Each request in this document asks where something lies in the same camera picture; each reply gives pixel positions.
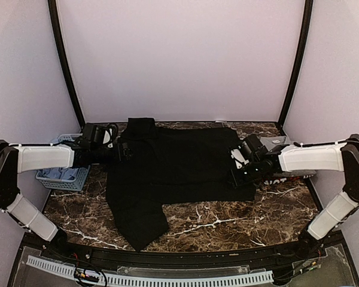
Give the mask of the black long sleeve shirt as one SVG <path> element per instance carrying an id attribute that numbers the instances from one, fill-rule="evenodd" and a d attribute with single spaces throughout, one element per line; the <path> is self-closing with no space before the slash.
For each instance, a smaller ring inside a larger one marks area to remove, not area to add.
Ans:
<path id="1" fill-rule="evenodd" d="M 229 127 L 170 129 L 153 118 L 130 118 L 118 141 L 127 142 L 132 157 L 108 168 L 106 200 L 136 251 L 168 231 L 165 204 L 254 200 L 253 184 L 229 184 L 229 151 L 239 143 Z"/>

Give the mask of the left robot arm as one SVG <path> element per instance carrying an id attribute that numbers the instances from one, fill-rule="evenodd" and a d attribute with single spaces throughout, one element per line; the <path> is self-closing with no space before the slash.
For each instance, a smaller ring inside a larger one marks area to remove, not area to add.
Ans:
<path id="1" fill-rule="evenodd" d="M 20 144 L 0 139 L 0 211 L 43 241 L 60 261 L 72 256 L 72 246 L 66 243 L 66 233 L 48 219 L 22 191 L 25 179 L 38 188 L 36 179 L 42 169 L 79 168 L 93 164 L 116 164 L 130 159 L 132 152 L 125 143 L 108 143 L 90 148 L 77 142 Z"/>

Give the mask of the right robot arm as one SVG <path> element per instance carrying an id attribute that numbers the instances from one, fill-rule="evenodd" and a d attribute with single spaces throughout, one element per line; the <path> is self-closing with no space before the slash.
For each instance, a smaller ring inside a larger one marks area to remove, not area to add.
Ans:
<path id="1" fill-rule="evenodd" d="M 229 156 L 236 188 L 274 175 L 313 176 L 311 185 L 322 207 L 298 236 L 293 247 L 298 259 L 307 259 L 332 230 L 359 210 L 359 134 L 321 143 L 251 134 L 231 148 Z"/>

